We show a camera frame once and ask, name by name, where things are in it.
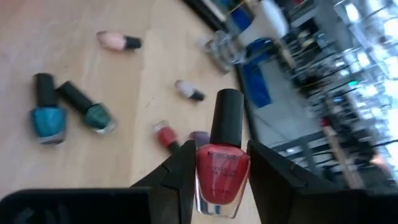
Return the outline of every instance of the nail polish bottle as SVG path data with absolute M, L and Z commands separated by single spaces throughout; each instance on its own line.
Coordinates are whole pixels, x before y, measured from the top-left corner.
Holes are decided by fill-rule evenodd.
M 111 50 L 131 50 L 141 48 L 141 39 L 130 37 L 118 32 L 101 31 L 97 33 L 97 39 L 102 47 Z
M 58 107 L 53 76 L 34 76 L 36 105 L 30 112 L 33 129 L 41 144 L 60 144 L 65 139 L 66 111 Z
M 116 127 L 114 118 L 101 103 L 92 102 L 71 81 L 57 88 L 58 94 L 83 115 L 83 122 L 99 134 L 108 134 Z
M 191 83 L 185 80 L 177 80 L 174 83 L 174 87 L 184 98 L 195 101 L 203 101 L 206 98 L 206 95 L 204 93 L 197 90 Z
M 171 153 L 175 153 L 180 149 L 177 140 L 177 134 L 170 127 L 167 121 L 161 121 L 154 127 L 158 142 Z
M 240 149 L 243 94 L 218 92 L 210 143 L 197 150 L 195 198 L 200 213 L 234 218 L 243 196 L 250 157 Z

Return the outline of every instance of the wooden surface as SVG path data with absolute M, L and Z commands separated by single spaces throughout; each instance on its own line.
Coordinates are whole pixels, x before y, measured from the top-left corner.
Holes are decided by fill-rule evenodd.
M 143 48 L 101 49 L 101 30 L 141 37 Z M 26 188 L 128 187 L 168 157 L 154 141 L 156 122 L 169 120 L 181 142 L 191 131 L 209 131 L 217 91 L 238 86 L 200 50 L 207 34 L 178 0 L 0 0 L 0 197 Z M 66 141 L 37 144 L 28 114 L 38 72 L 54 74 L 58 84 L 72 80 L 103 102 L 119 121 L 115 132 L 98 136 L 67 108 Z M 177 79 L 208 98 L 194 104 L 179 97 Z M 259 223 L 250 187 L 235 220 L 194 211 L 193 223 Z

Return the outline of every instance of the white object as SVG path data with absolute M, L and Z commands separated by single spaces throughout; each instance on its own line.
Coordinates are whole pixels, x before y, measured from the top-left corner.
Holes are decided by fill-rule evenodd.
M 182 96 L 184 96 L 186 98 L 191 97 L 195 92 L 195 87 L 191 83 L 189 83 L 185 80 L 177 80 L 174 83 L 174 87 L 178 90 L 178 92 Z
M 238 36 L 244 46 L 265 37 L 279 40 L 288 33 L 289 25 L 273 0 L 259 2 L 255 15 L 252 24 Z

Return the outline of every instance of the display shelf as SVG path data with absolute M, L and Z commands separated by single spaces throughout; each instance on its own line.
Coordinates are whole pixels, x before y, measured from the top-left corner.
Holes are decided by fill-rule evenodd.
M 372 1 L 367 8 L 358 6 L 361 10 L 351 1 L 340 1 L 335 5 L 336 13 L 359 44 L 358 49 L 348 50 L 345 57 L 351 69 L 362 70 L 364 75 L 358 91 L 352 91 L 349 97 L 360 117 L 372 121 L 367 130 L 374 144 L 398 138 L 398 131 L 395 131 L 398 119 L 393 115 L 397 114 L 398 99 L 398 91 L 395 90 L 398 87 L 396 3 L 387 6 L 382 5 L 381 1 Z M 397 144 L 377 147 L 379 156 L 374 161 L 382 164 L 398 182 L 396 151 Z

